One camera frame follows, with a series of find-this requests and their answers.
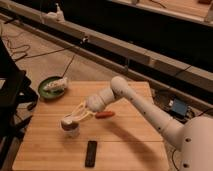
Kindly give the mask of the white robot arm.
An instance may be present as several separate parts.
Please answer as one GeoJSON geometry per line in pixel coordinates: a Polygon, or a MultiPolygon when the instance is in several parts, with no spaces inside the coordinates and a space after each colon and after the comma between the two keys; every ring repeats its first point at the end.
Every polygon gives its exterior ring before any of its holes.
{"type": "Polygon", "coordinates": [[[199,116],[182,124],[139,95],[120,77],[110,86],[86,98],[74,109],[75,121],[103,111],[121,98],[128,100],[153,128],[181,152],[180,171],[213,171],[213,118],[199,116]]]}

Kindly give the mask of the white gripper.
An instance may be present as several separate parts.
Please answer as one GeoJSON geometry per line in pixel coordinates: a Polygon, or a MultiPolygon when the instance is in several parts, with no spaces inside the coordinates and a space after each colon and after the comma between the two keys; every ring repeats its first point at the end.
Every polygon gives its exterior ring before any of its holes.
{"type": "Polygon", "coordinates": [[[95,114],[93,112],[101,112],[106,108],[107,98],[101,94],[93,94],[86,98],[86,104],[80,103],[72,112],[73,122],[83,122],[91,119],[95,114]]]}

